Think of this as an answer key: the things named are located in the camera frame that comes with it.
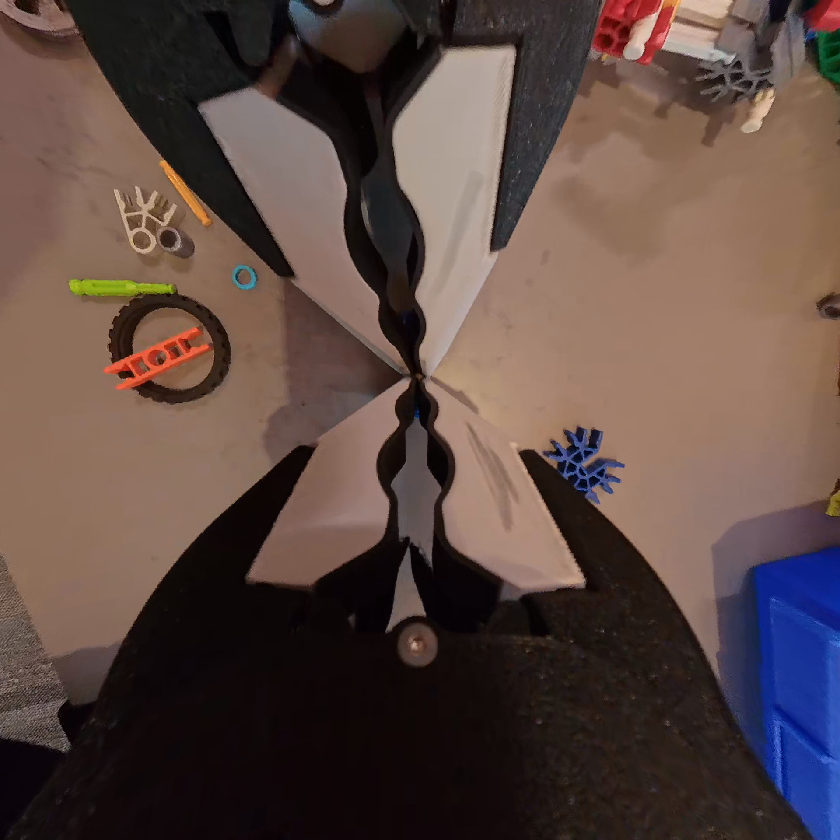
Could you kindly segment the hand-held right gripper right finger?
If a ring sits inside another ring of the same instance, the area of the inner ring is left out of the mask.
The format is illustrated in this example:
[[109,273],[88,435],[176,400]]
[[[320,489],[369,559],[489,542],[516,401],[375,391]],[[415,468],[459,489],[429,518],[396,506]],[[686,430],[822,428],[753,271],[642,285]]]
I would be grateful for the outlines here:
[[431,556],[418,556],[427,617],[448,631],[480,631],[503,602],[584,588],[521,450],[431,380],[418,384],[418,418],[439,486]]

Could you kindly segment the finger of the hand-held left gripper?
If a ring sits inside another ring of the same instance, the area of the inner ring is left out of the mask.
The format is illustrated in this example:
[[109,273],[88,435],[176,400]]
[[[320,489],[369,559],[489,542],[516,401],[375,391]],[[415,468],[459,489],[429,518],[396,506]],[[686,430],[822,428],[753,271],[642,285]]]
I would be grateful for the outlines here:
[[348,247],[349,187],[328,134],[256,88],[205,100],[200,112],[285,256],[292,282],[407,375],[406,363],[380,325],[380,295]]
[[497,260],[514,45],[394,50],[384,68],[385,321],[435,372]]

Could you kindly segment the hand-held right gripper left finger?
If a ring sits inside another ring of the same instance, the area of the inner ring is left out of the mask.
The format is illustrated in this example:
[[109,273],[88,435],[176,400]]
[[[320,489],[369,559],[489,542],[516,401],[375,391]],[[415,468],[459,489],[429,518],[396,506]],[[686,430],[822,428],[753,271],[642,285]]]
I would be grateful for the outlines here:
[[336,601],[358,631],[384,631],[406,553],[393,482],[406,463],[416,380],[401,380],[322,435],[247,581]]

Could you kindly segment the large blue snowflake connector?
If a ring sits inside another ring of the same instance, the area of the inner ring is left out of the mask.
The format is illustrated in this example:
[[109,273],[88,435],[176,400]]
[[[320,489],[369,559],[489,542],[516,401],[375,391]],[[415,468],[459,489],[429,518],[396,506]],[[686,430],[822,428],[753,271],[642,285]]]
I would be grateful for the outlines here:
[[613,485],[622,481],[614,470],[623,469],[624,463],[600,456],[604,434],[598,428],[565,429],[563,434],[566,445],[551,440],[551,449],[543,451],[542,455],[555,464],[561,477],[585,499],[600,505],[598,491],[613,494]]

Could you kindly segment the orange toy rod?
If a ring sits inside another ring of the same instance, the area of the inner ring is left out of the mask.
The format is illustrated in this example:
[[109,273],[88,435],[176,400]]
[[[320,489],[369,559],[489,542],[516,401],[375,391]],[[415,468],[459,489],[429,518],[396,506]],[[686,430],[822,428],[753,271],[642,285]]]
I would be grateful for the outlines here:
[[184,182],[184,180],[175,172],[172,166],[166,160],[161,159],[160,167],[168,181],[178,192],[179,196],[189,207],[189,209],[196,217],[196,219],[200,222],[200,224],[205,228],[212,226],[214,223],[213,219],[210,217],[209,213],[205,209],[205,206],[193,193],[189,186]]

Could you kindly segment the grey toy wheel hub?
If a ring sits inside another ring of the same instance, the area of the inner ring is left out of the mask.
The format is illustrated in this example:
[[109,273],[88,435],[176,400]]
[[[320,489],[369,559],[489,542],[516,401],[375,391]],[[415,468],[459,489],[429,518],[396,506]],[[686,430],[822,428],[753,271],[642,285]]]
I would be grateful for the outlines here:
[[64,1],[1,1],[1,13],[28,32],[48,39],[73,39],[79,35]]

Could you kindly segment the white fan-shaped toy connector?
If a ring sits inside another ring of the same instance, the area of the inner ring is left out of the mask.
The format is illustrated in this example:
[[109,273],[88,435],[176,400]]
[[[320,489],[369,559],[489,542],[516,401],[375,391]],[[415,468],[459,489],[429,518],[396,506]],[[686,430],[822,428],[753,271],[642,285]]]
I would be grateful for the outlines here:
[[139,256],[152,254],[158,246],[158,232],[170,226],[177,205],[158,191],[145,193],[139,186],[134,187],[133,197],[116,188],[113,194],[131,249]]

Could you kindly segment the bright green toy rod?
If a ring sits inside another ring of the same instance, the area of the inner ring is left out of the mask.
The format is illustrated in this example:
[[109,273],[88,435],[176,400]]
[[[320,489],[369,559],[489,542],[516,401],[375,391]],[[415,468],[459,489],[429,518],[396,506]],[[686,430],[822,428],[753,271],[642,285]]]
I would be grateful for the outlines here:
[[74,278],[68,280],[68,288],[74,296],[86,298],[137,298],[177,294],[175,285],[134,280]]

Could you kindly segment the orange-red toy connector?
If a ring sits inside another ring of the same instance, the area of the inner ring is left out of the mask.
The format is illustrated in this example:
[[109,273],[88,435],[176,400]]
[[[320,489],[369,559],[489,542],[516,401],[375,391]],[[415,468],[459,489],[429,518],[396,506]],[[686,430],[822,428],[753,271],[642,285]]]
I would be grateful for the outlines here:
[[117,390],[138,389],[164,373],[195,361],[213,351],[210,343],[198,344],[202,328],[192,328],[160,341],[140,352],[112,362],[103,369],[106,375],[119,379]]

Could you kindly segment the multicolour construction toy model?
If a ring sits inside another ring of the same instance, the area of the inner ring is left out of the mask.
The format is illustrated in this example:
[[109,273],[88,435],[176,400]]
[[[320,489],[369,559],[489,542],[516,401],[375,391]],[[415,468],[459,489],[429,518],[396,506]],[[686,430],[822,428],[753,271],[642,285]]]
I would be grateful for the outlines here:
[[591,55],[640,66],[660,52],[693,60],[701,95],[748,103],[740,131],[750,134],[801,68],[806,37],[838,26],[838,1],[610,1]]

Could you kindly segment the black rubber toy tyre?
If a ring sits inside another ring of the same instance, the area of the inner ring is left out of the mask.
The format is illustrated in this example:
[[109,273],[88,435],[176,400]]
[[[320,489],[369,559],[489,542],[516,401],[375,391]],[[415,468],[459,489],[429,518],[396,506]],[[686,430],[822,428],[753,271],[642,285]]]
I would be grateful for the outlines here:
[[[125,358],[132,353],[140,352],[149,348],[150,346],[141,350],[136,350],[134,348],[135,335],[145,320],[153,316],[155,313],[164,310],[172,310],[189,316],[194,321],[194,325],[192,325],[189,329],[196,327],[203,329],[203,335],[200,336],[197,343],[210,343],[213,345],[213,351],[203,356],[205,357],[211,355],[213,357],[212,365],[201,381],[186,388],[170,387],[161,384],[160,378],[163,375],[168,374],[164,373],[149,384],[141,385],[139,388],[129,389],[127,391],[135,391],[141,397],[150,399],[160,404],[182,405],[194,403],[213,393],[224,382],[224,379],[228,375],[232,360],[232,348],[228,339],[227,331],[217,316],[215,316],[203,304],[193,300],[192,298],[179,294],[152,295],[133,298],[118,312],[112,322],[109,332],[108,345],[111,354],[111,363]],[[170,371],[169,373],[182,368],[184,365]]]

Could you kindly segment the blue plastic storage box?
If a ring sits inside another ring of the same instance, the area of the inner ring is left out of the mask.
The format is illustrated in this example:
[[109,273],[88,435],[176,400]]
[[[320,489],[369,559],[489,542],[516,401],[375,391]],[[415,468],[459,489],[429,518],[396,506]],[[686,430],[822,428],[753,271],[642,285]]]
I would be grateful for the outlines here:
[[839,548],[751,571],[771,780],[814,838],[839,838]]

